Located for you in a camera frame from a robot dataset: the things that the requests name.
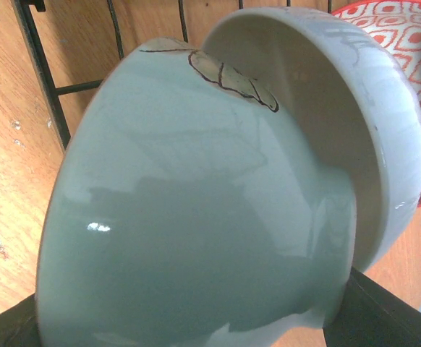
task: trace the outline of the red and white bowl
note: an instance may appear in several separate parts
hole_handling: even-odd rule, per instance
[[[358,1],[333,14],[362,28],[394,56],[421,106],[421,0]]]

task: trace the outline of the celadon ceramic bowl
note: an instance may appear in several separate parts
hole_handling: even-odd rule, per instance
[[[355,214],[345,171],[318,161],[259,82],[149,41],[103,83],[56,180],[43,344],[230,346],[254,332],[268,346],[288,316],[322,327],[349,277]]]
[[[407,227],[421,194],[421,110],[399,64],[355,25],[295,7],[234,12],[203,50],[267,85],[319,159],[350,174],[353,264],[369,268]]]

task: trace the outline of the wood grain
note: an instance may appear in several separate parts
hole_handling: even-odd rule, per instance
[[[336,9],[347,0],[334,0]],[[126,53],[158,35],[182,37],[176,0],[114,2]],[[245,0],[247,6],[282,6],[280,0]],[[293,0],[326,9],[323,0]],[[104,78],[119,61],[105,0],[46,1],[33,11],[56,85]],[[237,0],[185,0],[190,41],[237,9]],[[65,95],[71,132],[93,91]],[[20,127],[13,124],[19,121]],[[14,12],[0,0],[0,312],[34,290],[38,245],[62,153],[22,40]],[[368,275],[414,307],[421,305],[421,209],[391,251]],[[275,345],[324,346],[319,330],[293,329]]]

